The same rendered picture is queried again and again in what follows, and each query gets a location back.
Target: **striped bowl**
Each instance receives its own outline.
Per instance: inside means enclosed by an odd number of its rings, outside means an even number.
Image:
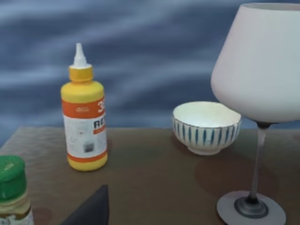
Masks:
[[[241,115],[217,102],[188,102],[173,111],[177,139],[198,155],[214,155],[240,132]]]

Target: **blue background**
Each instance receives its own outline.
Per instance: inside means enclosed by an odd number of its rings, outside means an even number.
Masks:
[[[0,1],[0,146],[19,126],[63,126],[60,87],[76,42],[105,86],[109,127],[171,127],[175,106],[216,101],[210,74],[247,2]]]

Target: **brown table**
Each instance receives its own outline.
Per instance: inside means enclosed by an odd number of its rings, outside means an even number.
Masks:
[[[267,133],[259,192],[300,223],[300,138],[297,130]],[[24,127],[2,147],[27,163],[36,225],[59,225],[102,184],[109,185],[111,225],[222,225],[216,202],[249,189],[256,130],[241,130],[236,143],[212,157],[188,152],[170,129],[108,129],[109,161],[89,173],[66,161],[62,128]]]

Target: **white lampshade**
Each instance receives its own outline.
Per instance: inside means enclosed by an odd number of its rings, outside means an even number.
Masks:
[[[211,87],[221,103],[252,120],[299,120],[300,4],[241,5]]]

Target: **jar label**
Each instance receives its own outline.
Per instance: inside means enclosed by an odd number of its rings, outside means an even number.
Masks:
[[[0,225],[34,225],[32,211],[30,210],[29,213],[21,219],[18,219],[17,215],[11,215],[6,218],[1,217]]]
[[[92,162],[106,153],[104,99],[86,104],[63,101],[67,152],[76,162]]]

